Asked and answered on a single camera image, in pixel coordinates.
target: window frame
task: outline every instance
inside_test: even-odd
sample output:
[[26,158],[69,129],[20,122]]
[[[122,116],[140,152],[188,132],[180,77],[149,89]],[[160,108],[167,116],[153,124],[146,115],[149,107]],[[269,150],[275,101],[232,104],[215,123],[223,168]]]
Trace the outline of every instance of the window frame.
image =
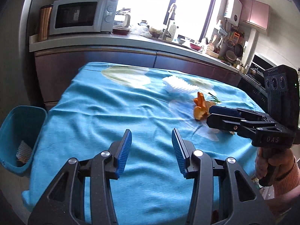
[[[168,23],[168,18],[169,18],[168,11],[169,11],[169,8],[172,5],[172,3],[176,3],[176,0],[170,0],[170,2],[169,2],[169,5],[168,5],[167,11],[166,11],[166,16],[165,16],[165,19],[163,21],[164,25],[167,25],[167,23]],[[207,15],[206,15],[206,18],[205,18],[204,26],[203,26],[199,41],[201,41],[207,33],[207,29],[208,29],[208,26],[209,26],[209,22],[212,18],[212,12],[214,10],[215,3],[216,3],[216,0],[211,0],[210,1],[209,8],[208,8],[208,11],[207,11]]]

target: blue gripper pad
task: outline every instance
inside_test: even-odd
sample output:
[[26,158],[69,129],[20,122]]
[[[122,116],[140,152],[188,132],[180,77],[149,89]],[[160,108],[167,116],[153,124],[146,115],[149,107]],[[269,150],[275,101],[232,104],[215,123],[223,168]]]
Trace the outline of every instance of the blue gripper pad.
[[209,108],[209,113],[210,114],[220,114],[220,115],[225,115],[225,116],[232,116],[232,117],[237,117],[240,118],[241,114],[237,111],[237,109],[234,108],[227,108],[227,107],[222,107],[222,106],[211,106]]
[[119,178],[120,175],[124,172],[124,168],[127,162],[128,154],[130,151],[131,147],[131,142],[132,142],[132,133],[129,129],[126,129],[123,138],[120,142],[120,151],[118,155],[115,156],[117,160],[117,169],[116,169],[116,175]]
[[177,163],[179,166],[179,170],[183,174],[183,176],[185,178],[187,178],[188,171],[187,171],[186,159],[189,156],[186,156],[186,155],[188,155],[188,152],[185,148],[185,145],[183,143],[183,140],[182,140],[178,130],[176,130],[176,129],[172,130],[172,144],[173,144],[175,156],[177,159]]

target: brown cylinder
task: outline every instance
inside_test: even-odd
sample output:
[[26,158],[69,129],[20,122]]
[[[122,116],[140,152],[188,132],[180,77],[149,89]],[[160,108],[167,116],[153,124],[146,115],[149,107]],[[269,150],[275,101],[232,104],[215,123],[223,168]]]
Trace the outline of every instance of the brown cylinder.
[[43,41],[48,39],[50,14],[52,8],[53,5],[47,5],[40,8],[40,24],[39,24],[38,41]]

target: trash can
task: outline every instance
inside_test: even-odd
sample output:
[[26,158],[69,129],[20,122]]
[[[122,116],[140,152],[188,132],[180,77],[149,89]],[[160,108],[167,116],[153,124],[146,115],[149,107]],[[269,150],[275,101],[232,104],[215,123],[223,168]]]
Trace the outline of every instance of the trash can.
[[[0,162],[4,168],[20,177],[30,173],[33,155],[46,118],[45,109],[35,106],[18,106],[10,111],[0,128]],[[26,163],[16,157],[21,142],[32,149]]]

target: sweater cuff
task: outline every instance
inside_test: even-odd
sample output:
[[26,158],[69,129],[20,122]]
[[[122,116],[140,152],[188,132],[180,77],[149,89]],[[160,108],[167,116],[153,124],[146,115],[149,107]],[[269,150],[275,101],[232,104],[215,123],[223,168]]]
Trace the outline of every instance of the sweater cuff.
[[275,197],[285,194],[298,186],[300,180],[300,170],[295,157],[294,159],[294,167],[289,174],[282,180],[275,181],[273,183]]

